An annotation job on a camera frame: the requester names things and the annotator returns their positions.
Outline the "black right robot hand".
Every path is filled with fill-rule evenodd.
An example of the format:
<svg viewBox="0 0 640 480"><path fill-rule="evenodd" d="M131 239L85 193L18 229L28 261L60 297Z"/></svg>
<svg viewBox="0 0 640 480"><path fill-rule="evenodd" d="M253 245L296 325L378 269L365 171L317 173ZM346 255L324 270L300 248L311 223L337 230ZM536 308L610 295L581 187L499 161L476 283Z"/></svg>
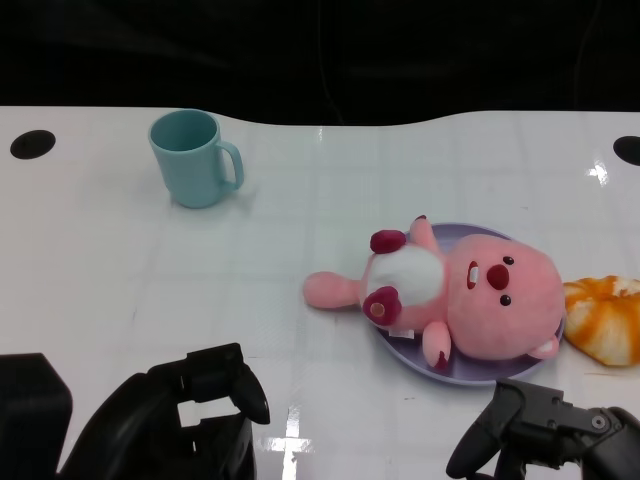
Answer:
<svg viewBox="0 0 640 480"><path fill-rule="evenodd" d="M480 469L498 458L492 479L523 479L526 467L558 470L566 463L583 479L639 477L639 420L620 407L577 407L564 392L511 379L493 397L452 453L452 479L485 479Z"/></svg>

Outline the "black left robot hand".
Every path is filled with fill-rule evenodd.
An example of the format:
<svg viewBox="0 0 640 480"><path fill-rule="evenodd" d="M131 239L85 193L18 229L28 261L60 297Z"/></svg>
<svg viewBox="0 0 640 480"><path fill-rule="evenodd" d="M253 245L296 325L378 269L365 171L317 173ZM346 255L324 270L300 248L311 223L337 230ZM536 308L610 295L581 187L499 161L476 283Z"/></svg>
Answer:
<svg viewBox="0 0 640 480"><path fill-rule="evenodd" d="M69 388L43 354L2 356L2 478L254 479L252 427L270 422L237 343L131 376L61 463L72 409Z"/></svg>

